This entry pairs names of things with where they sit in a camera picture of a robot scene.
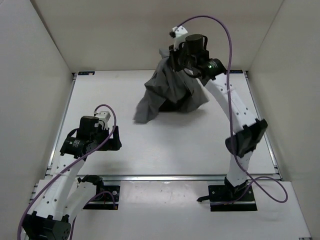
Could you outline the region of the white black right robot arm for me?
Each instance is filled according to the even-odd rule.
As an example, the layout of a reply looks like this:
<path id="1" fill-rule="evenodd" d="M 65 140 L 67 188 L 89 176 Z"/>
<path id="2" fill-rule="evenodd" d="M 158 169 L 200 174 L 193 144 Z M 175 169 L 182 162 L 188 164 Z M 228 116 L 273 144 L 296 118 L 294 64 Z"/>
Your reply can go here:
<path id="1" fill-rule="evenodd" d="M 249 161 L 262 139 L 268 124 L 259 120 L 243 103 L 230 81 L 227 69 L 207 50 L 208 38 L 202 34 L 169 33 L 174 43 L 169 46 L 169 64 L 176 72 L 184 71 L 199 80 L 216 99 L 231 124 L 231 134 L 225 145 L 231 153 L 224 185 L 216 196 L 224 202 L 236 201 L 247 187 Z"/>

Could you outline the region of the grey pleated skirt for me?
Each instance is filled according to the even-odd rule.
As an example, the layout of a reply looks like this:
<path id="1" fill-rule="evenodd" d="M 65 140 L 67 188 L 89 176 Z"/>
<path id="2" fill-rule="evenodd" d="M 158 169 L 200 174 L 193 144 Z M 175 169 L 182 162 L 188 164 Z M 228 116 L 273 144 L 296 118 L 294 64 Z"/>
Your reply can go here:
<path id="1" fill-rule="evenodd" d="M 144 83 L 144 95 L 135 109 L 136 124 L 146 124 L 161 112 L 190 113 L 209 102 L 197 79 L 171 69 L 167 49 L 159 49 L 159 54 L 161 60 Z"/>

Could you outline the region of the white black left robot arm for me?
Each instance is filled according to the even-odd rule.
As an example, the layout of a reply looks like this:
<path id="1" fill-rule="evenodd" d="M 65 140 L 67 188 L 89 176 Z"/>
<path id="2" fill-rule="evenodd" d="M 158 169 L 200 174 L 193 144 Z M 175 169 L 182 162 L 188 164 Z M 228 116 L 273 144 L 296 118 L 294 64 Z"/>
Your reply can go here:
<path id="1" fill-rule="evenodd" d="M 119 127 L 108 127 L 110 113 L 83 116 L 60 149 L 52 179 L 30 202 L 19 223 L 31 240 L 70 240 L 79 212 L 90 202 L 115 198 L 98 175 L 77 177 L 87 157 L 96 151 L 118 151 L 122 147 Z"/>

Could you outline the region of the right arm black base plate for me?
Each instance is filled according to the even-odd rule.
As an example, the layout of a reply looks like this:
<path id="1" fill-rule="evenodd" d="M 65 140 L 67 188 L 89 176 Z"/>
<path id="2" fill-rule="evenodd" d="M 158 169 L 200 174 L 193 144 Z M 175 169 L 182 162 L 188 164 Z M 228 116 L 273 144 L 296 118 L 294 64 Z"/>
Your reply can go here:
<path id="1" fill-rule="evenodd" d="M 238 198 L 243 191 L 231 196 L 225 185 L 209 185 L 208 193 L 211 212 L 255 212 L 258 210 L 252 187 L 240 199 Z M 221 204 L 235 200 L 237 201 L 233 204 Z"/>

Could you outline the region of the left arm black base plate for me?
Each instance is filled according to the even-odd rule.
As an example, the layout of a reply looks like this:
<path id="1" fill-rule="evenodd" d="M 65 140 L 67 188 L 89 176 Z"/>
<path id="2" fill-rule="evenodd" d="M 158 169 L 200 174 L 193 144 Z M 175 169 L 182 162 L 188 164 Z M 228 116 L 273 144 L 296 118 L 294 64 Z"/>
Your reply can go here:
<path id="1" fill-rule="evenodd" d="M 87 203 L 84 210 L 118 210 L 121 184 L 119 181 L 105 181 L 94 199 Z"/>

